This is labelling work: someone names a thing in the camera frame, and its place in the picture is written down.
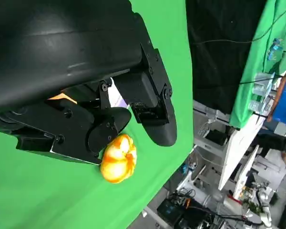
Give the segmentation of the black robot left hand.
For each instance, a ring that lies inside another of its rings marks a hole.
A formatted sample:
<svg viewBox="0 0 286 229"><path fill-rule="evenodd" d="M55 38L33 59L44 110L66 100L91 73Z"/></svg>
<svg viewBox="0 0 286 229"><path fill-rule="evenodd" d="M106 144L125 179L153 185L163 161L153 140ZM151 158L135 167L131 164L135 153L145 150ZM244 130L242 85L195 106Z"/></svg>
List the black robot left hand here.
<svg viewBox="0 0 286 229"><path fill-rule="evenodd" d="M128 0L0 0L0 132L17 149L99 165L132 117L173 146L172 92Z"/></svg>

